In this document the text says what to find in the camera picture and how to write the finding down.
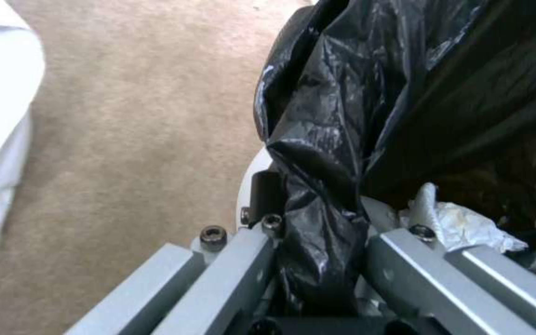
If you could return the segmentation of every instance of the black plastic part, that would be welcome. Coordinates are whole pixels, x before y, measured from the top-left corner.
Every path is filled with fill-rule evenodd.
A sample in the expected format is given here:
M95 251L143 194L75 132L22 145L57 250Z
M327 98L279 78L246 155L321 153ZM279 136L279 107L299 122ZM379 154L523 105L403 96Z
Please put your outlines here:
M536 227L536 2L321 0L290 19L255 95L286 176L276 252L293 315L352 315L369 219L426 181Z
M436 320L419 318L273 318L248 320L229 335L448 335Z
M287 193L283 189L282 177L278 172L260 171L251 178L249 199L249 227L262 220L264 215L285 213Z

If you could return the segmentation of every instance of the garbage bag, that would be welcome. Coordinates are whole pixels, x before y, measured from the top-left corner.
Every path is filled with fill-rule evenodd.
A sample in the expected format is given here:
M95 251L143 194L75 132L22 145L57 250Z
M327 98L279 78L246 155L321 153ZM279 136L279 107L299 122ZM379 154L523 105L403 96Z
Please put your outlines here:
M291 312L355 311L360 195L399 209L432 181L461 196L441 201L536 225L536 3L321 0L277 38L254 109L286 180Z

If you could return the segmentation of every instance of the metal frame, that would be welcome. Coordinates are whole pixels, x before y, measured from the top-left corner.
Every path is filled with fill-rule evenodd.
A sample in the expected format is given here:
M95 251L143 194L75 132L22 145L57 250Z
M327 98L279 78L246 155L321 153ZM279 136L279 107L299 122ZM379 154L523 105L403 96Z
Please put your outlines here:
M405 229L369 241L364 276L400 316L433 315L453 334L536 334Z
M165 244L66 334L149 334L202 271L201 254Z
M445 259L536 327L536 275L487 246L452 252Z
M154 330L154 335L216 335L236 314L251 315L272 276L273 242L241 229Z

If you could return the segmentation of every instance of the bolt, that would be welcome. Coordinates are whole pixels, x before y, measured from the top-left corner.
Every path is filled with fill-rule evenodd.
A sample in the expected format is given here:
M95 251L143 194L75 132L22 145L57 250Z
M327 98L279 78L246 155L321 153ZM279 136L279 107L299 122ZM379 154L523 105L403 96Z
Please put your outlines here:
M221 226L207 226L200 232L200 245L209 252L219 252L227 244L227 232Z
M262 224L262 231L272 237L279 238L281 237L282 232L282 218L278 214L266 214L262 217L260 221Z
M436 239L436 232L424 225L414 225L409 228L409 232L425 243L433 242Z
M249 207L241 207L240 221L244 226L249 225Z

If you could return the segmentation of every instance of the floor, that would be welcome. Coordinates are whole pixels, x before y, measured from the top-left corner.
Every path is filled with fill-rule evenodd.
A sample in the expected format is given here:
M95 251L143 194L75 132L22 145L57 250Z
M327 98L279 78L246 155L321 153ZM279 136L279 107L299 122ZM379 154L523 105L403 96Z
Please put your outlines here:
M165 242L234 226L262 64L308 0L10 0L47 72L0 246L0 334L59 334Z

